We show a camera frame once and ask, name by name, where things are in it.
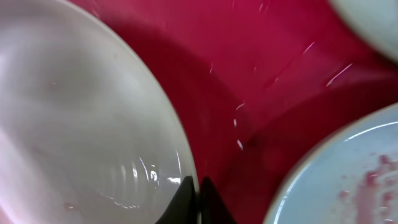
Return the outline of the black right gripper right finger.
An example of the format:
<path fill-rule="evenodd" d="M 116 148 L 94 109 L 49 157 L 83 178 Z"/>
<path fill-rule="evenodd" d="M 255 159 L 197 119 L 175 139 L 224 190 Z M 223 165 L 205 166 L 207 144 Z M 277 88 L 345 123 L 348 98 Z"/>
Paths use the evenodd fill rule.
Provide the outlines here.
<path fill-rule="evenodd" d="M 202 224 L 237 224 L 208 177 L 200 186 L 200 211 Z"/>

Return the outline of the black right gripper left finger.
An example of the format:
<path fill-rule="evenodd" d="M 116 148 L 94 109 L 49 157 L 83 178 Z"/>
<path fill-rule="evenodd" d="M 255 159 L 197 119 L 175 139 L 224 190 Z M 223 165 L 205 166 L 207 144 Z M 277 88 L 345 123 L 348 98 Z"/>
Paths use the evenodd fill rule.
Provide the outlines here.
<path fill-rule="evenodd" d="M 186 176 L 155 224 L 197 224 L 197 197 L 192 176 Z"/>

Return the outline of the white plate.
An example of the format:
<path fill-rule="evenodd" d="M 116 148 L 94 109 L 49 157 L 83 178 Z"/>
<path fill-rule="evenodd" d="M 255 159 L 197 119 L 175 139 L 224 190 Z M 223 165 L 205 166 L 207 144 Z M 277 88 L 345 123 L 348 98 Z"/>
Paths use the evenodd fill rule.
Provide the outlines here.
<path fill-rule="evenodd" d="M 159 82 L 67 1 L 1 2 L 1 222 L 155 223 L 197 172 Z"/>

